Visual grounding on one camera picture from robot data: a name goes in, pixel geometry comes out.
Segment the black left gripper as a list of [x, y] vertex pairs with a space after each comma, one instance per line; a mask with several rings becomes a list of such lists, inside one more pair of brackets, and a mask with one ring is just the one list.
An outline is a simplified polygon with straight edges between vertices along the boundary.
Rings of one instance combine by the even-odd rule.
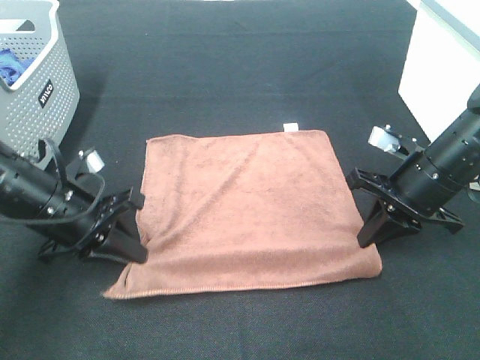
[[73, 253], [124, 264], [146, 262], [148, 251], [137, 228], [122, 217], [143, 209], [144, 195], [132, 187], [104, 196], [104, 187], [97, 174], [70, 180], [25, 165], [25, 225], [48, 238], [40, 259]]

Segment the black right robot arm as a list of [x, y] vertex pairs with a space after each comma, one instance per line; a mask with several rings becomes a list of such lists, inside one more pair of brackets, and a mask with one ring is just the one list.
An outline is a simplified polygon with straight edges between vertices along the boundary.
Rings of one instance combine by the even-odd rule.
[[402, 159], [390, 175], [353, 169], [346, 176], [350, 190], [376, 197], [357, 239], [362, 248], [418, 233], [424, 222], [455, 234], [464, 222], [445, 205], [479, 177], [479, 90], [466, 109], [427, 147], [387, 127], [375, 127], [376, 145]]

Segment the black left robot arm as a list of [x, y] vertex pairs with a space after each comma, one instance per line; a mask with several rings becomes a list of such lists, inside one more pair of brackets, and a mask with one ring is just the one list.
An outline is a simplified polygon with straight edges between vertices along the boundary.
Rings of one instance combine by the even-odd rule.
[[43, 261], [77, 254], [144, 263], [148, 251], [123, 219], [143, 208], [144, 195], [134, 187], [106, 195], [104, 162], [94, 148], [65, 163], [59, 147], [41, 139], [38, 154], [25, 157], [1, 144], [1, 222], [46, 236], [38, 252]]

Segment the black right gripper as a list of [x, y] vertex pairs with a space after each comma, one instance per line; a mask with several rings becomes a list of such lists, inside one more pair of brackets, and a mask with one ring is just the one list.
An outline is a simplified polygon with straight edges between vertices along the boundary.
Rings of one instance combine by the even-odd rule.
[[376, 202], [357, 234], [358, 244], [372, 244], [415, 235], [424, 222], [438, 224], [455, 234], [464, 222], [445, 204], [464, 188], [464, 143], [453, 139], [439, 147], [421, 147], [413, 138], [395, 135], [400, 149], [389, 153], [402, 160], [391, 174], [354, 168], [346, 176], [350, 190], [363, 190]]

